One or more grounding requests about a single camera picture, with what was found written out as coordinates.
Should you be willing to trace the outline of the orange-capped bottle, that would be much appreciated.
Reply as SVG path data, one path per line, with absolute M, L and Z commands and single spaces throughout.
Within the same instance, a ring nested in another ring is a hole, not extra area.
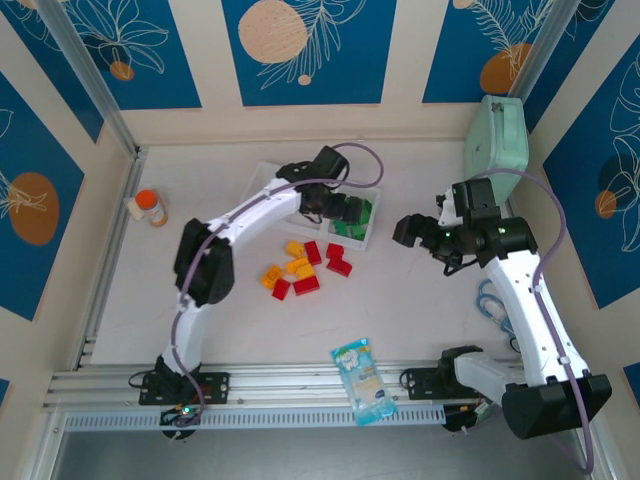
M 160 193 L 155 189 L 140 190 L 134 197 L 135 204 L 149 223 L 161 227 L 168 220 L 168 213 Z

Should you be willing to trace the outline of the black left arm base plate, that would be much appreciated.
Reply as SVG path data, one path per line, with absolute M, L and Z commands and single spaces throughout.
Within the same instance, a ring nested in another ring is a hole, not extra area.
M 206 405 L 226 404 L 230 375 L 226 372 L 193 373 Z M 140 386 L 138 403 L 142 406 L 177 406 L 200 403 L 196 388 L 184 375 L 170 371 L 146 373 Z

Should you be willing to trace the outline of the aluminium side rail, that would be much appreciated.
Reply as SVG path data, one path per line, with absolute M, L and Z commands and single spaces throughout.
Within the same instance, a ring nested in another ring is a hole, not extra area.
M 116 198 L 114 216 L 106 236 L 106 246 L 91 289 L 89 302 L 82 318 L 74 356 L 70 362 L 72 371 L 81 366 L 87 339 L 93 337 L 98 331 L 128 224 L 129 213 L 125 202 L 127 198 L 134 194 L 140 184 L 148 151 L 148 146 L 140 146 L 137 149 L 137 154 L 128 167 L 124 184 L 119 196 Z

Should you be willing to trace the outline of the mint green case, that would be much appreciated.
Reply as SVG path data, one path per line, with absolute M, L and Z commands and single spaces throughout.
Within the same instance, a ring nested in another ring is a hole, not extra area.
M 485 95 L 465 139 L 464 178 L 495 169 L 525 171 L 528 162 L 522 101 Z

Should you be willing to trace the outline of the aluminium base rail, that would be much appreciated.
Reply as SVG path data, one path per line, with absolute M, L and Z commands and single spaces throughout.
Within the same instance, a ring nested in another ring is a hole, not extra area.
M 133 410 L 138 391 L 128 385 L 142 365 L 97 365 L 53 374 L 42 410 L 45 412 Z M 346 407 L 346 391 L 332 363 L 204 365 L 203 372 L 230 375 L 227 408 Z

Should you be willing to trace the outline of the long yellow lego brick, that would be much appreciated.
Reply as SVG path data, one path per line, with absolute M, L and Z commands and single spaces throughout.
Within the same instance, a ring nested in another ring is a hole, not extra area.
M 285 270 L 295 275 L 298 280 L 304 280 L 315 275 L 312 264 L 306 257 L 301 257 L 285 264 Z

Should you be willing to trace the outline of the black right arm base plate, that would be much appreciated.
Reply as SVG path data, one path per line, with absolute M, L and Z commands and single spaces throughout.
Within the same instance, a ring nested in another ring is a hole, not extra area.
M 400 385 L 408 391 L 410 400 L 476 399 L 479 393 L 446 378 L 438 368 L 408 368 L 399 376 Z

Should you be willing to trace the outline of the white three-compartment tray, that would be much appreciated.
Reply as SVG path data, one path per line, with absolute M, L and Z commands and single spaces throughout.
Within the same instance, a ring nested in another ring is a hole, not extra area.
M 276 172 L 280 169 L 277 164 L 269 162 L 260 162 L 255 168 L 251 179 L 249 180 L 241 198 L 240 202 L 248 200 L 250 197 L 259 193 L 275 176 Z M 366 251 L 369 240 L 374 230 L 374 219 L 378 210 L 378 206 L 381 198 L 381 190 L 377 187 L 371 187 L 368 189 L 358 189 L 348 186 L 340 186 L 337 189 L 338 193 L 344 193 L 348 197 L 356 196 L 364 199 L 368 199 L 372 205 L 372 214 L 370 223 L 368 224 L 368 230 L 366 237 L 363 241 L 355 240 L 351 237 L 343 237 L 335 233 L 333 227 L 333 220 L 323 220 L 321 224 L 314 224 L 305 219 L 301 214 L 295 213 L 285 217 L 280 222 L 272 226 L 273 229 L 281 230 L 290 234 L 306 237 L 312 240 L 323 241 L 327 243 L 335 243 L 357 251 Z

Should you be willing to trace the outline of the blue wet wipes packet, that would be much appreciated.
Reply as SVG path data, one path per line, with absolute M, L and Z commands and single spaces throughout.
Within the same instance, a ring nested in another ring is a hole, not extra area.
M 397 412 L 367 338 L 361 338 L 331 352 L 358 426 L 368 425 Z

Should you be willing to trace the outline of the aluminium upright post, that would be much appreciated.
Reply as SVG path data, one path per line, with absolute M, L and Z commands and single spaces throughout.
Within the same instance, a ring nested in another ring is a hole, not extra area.
M 524 131 L 531 134 L 551 101 L 558 93 L 568 70 L 566 60 L 559 64 L 555 54 L 566 27 L 571 22 L 580 0 L 549 0 L 549 15 L 542 22 L 538 35 L 516 75 L 508 96 L 521 101 L 524 111 Z
M 136 159 L 140 147 L 63 6 L 57 0 L 34 0 L 34 3 L 48 31 L 121 149 L 129 158 Z

